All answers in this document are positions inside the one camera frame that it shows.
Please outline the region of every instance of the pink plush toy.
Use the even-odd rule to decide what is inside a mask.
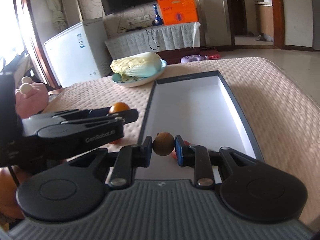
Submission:
[[[21,81],[22,85],[16,89],[16,111],[25,119],[45,109],[49,95],[44,84],[34,83],[29,77],[23,77]]]

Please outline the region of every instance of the blue bottle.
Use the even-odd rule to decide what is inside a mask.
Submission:
[[[153,9],[155,10],[155,20],[152,22],[152,25],[153,26],[162,25],[163,20],[161,19],[161,17],[158,14],[157,5],[154,3],[152,6],[153,6]]]

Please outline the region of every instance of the textured tablecloth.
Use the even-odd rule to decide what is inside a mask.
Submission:
[[[263,58],[237,58],[169,65],[170,77],[219,70],[241,106],[266,163],[303,181],[308,202],[300,219],[311,223],[320,214],[320,109],[278,68]],[[74,84],[45,112],[86,109],[126,102],[140,115],[125,125],[122,145],[138,140],[152,83],[136,88],[115,85],[111,77]],[[120,146],[107,145],[110,151]]]
[[[120,34],[105,41],[113,59],[143,52],[200,47],[200,23],[153,26]]]

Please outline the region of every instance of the orange gift bag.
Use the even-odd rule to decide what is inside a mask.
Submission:
[[[197,22],[195,0],[158,0],[165,25]]]

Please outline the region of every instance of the wooden cabinet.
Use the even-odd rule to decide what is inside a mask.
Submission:
[[[273,8],[270,4],[256,4],[258,32],[273,38]]]

